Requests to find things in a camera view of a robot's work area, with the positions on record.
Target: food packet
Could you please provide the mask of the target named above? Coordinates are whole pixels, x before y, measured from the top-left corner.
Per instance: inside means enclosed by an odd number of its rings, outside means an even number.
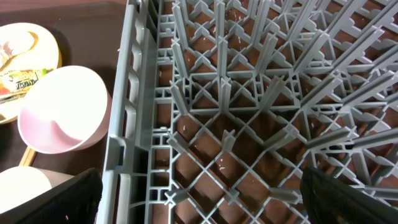
[[[44,75],[42,70],[11,70],[0,73],[0,104],[25,96],[30,88]]]

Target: gray plastic dish rack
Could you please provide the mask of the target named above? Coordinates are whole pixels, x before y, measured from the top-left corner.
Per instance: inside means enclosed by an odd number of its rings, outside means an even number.
[[[228,223],[226,213],[241,214],[241,223],[270,223],[275,203],[292,223],[309,223],[299,189],[288,184],[299,182],[305,166],[395,208],[398,185],[383,181],[398,177],[398,128],[386,121],[398,111],[398,1],[371,2],[377,7],[367,0],[128,1],[97,223],[155,223],[158,205],[162,223]],[[330,12],[331,4],[340,7]],[[195,22],[203,15],[207,21]],[[358,16],[365,24],[356,24]],[[245,45],[232,46],[233,39]],[[213,46],[194,50],[198,43]],[[252,52],[257,62],[248,59]],[[159,84],[161,66],[172,68],[166,85]],[[202,98],[213,106],[198,106]],[[241,98],[248,103],[236,106]],[[157,124],[163,113],[165,126]],[[235,128],[214,134],[221,118]],[[189,137],[188,123],[195,127]],[[207,159],[196,149],[203,136],[212,144],[200,147],[217,146]],[[223,167],[223,159],[235,165]],[[278,167],[262,168],[264,159]],[[242,171],[228,177],[234,167]],[[262,169],[281,174],[272,179]],[[180,181],[181,170],[193,170],[191,178]],[[160,177],[166,184],[156,183]],[[212,184],[198,190],[204,177]],[[267,192],[255,196],[256,208],[243,184]],[[210,197],[207,191],[218,194],[205,206],[196,195]],[[176,215],[180,205],[196,219]]]

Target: beige plate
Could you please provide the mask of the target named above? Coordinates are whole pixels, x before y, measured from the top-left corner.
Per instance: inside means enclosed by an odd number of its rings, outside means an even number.
[[[54,36],[45,28],[29,23],[16,23],[0,27],[0,35],[3,32],[14,30],[27,31],[35,39],[33,47],[25,53],[10,59],[0,72],[10,70],[40,70],[56,69],[61,67],[61,53]],[[0,104],[0,124],[9,123],[17,119],[23,99]]]

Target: pink cup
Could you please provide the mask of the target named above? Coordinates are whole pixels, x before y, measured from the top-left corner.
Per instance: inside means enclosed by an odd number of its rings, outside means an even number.
[[[68,66],[40,79],[24,97],[18,128],[37,152],[57,154],[85,149],[109,127],[111,97],[89,68]]]

